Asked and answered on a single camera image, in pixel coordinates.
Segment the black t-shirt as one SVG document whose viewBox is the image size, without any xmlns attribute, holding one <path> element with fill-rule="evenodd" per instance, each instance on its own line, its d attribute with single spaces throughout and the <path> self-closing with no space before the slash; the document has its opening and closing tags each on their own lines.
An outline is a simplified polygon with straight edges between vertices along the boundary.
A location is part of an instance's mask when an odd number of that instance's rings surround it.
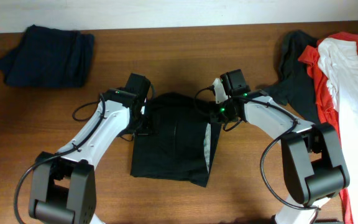
<svg viewBox="0 0 358 224">
<path fill-rule="evenodd" d="M 149 101 L 134 138 L 131 176 L 207 186 L 221 125 L 196 111 L 195 105 L 179 93 Z"/>
</svg>

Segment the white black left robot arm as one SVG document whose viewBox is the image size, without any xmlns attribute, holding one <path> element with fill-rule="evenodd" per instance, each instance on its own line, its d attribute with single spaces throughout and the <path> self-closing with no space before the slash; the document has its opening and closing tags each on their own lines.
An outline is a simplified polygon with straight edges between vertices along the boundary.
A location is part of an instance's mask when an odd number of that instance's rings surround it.
<svg viewBox="0 0 358 224">
<path fill-rule="evenodd" d="M 149 88 L 124 87 L 99 95 L 79 133 L 56 153 L 41 152 L 32 175 L 29 216 L 42 223 L 101 223 L 96 214 L 95 170 L 120 135 L 132 133 L 144 114 Z"/>
</svg>

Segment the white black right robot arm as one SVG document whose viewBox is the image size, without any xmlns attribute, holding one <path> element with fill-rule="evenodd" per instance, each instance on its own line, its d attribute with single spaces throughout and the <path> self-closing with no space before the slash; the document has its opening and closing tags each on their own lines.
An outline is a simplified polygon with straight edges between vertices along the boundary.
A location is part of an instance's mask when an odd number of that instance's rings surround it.
<svg viewBox="0 0 358 224">
<path fill-rule="evenodd" d="M 232 117 L 252 124 L 273 141 L 260 159 L 260 173 L 266 187 L 283 204 L 274 223 L 316 223 L 321 207 L 350 184 L 341 143 L 329 123 L 314 124 L 282 108 L 262 91 L 230 96 L 214 89 L 215 101 L 224 120 Z M 268 152 L 281 146 L 283 178 L 288 197 L 281 198 L 268 183 L 264 164 Z"/>
</svg>

